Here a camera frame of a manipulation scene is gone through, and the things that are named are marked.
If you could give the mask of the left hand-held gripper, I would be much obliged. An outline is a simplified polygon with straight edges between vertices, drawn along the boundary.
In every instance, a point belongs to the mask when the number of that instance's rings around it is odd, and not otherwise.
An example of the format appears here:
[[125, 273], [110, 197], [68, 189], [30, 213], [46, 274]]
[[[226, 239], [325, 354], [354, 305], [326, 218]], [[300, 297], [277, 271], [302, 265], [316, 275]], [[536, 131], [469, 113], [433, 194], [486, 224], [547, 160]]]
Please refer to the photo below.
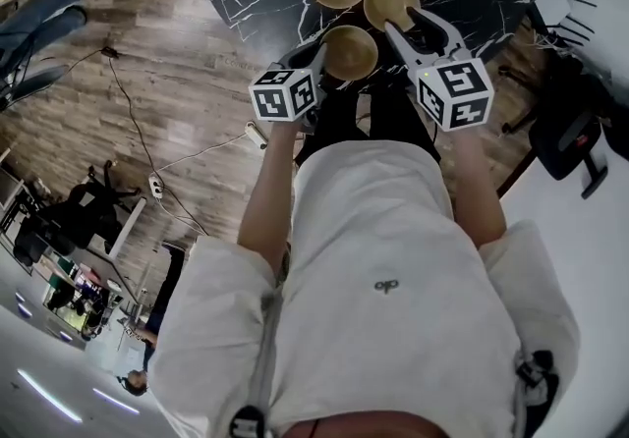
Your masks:
[[325, 91], [320, 86], [327, 44], [306, 44], [285, 54], [249, 85], [257, 118], [301, 125], [315, 130]]

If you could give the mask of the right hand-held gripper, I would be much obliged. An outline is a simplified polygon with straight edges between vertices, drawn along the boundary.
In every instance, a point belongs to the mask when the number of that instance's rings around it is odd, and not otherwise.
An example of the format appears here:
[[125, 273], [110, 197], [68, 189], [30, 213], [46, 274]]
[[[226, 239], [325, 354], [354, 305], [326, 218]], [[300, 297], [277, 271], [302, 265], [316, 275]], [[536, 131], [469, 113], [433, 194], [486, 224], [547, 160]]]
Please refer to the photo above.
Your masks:
[[460, 31], [442, 17], [413, 7], [406, 12], [414, 23], [411, 31], [420, 33], [424, 50], [433, 53], [420, 53], [391, 21], [384, 23], [384, 32], [408, 67], [421, 108], [445, 132], [485, 124], [494, 89], [483, 61], [471, 54]]

